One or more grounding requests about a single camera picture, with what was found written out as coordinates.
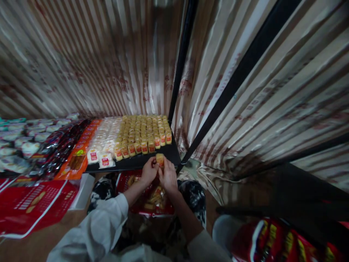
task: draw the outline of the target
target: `red label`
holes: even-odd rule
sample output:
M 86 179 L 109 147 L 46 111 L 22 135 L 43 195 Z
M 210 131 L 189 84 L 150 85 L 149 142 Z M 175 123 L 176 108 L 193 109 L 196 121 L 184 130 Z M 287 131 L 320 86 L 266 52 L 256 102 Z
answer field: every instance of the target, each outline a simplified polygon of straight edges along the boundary
M 97 154 L 91 153 L 91 160 L 97 160 Z
M 108 160 L 108 158 L 102 158 L 102 165 L 104 165 L 104 166 L 109 165 L 109 160 Z

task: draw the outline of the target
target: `white sleeve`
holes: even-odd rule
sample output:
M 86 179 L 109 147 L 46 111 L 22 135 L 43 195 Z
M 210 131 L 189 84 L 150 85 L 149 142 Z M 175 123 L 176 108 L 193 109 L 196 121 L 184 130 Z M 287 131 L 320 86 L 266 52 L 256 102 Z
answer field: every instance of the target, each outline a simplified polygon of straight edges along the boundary
M 127 212 L 128 203 L 123 194 L 99 200 L 97 208 L 54 247 L 47 261 L 101 260 L 119 239 Z
M 226 252 L 210 237 L 206 230 L 198 234 L 189 244 L 188 253 L 194 262 L 232 261 Z

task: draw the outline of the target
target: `striped curtain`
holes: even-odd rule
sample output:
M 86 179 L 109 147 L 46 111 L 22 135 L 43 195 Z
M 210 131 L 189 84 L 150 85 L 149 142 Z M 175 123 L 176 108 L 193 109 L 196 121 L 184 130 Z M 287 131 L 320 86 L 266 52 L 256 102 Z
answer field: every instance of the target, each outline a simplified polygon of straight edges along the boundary
M 198 2 L 172 125 L 180 151 L 193 142 L 275 2 Z M 0 116 L 168 114 L 187 4 L 2 1 Z M 200 169 L 196 178 L 222 203 L 230 197 L 219 183 L 348 132 L 348 9 L 346 1 L 301 1 L 217 117 L 192 157 L 202 168 L 222 170 Z M 295 164 L 348 190 L 344 156 L 333 157 L 346 151 L 338 150 Z

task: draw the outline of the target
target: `black tray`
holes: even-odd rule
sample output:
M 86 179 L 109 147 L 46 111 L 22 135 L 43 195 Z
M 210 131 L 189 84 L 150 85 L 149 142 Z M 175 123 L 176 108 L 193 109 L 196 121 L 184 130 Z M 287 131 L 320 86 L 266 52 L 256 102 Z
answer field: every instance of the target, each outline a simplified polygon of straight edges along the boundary
M 176 167 L 181 163 L 181 157 L 177 149 L 177 144 L 175 142 L 175 137 L 172 133 L 172 144 L 165 145 L 160 149 L 156 149 L 155 153 L 143 155 L 139 154 L 131 158 L 123 159 L 121 161 L 115 161 L 114 167 L 99 168 L 99 163 L 90 164 L 87 166 L 85 173 L 98 173 L 98 172 L 113 172 L 122 170 L 136 170 L 142 169 L 144 164 L 149 158 L 155 156 L 157 153 L 162 153 L 165 157 L 170 160 Z

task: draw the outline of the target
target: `person's left hand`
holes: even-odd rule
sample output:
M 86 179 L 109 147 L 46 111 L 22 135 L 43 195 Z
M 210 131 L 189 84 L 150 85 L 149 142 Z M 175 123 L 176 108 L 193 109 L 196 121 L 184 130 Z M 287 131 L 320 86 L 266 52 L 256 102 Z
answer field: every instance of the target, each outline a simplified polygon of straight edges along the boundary
M 157 171 L 159 170 L 159 164 L 156 163 L 156 157 L 153 156 L 145 163 L 142 171 L 141 182 L 145 183 L 148 187 L 156 177 Z

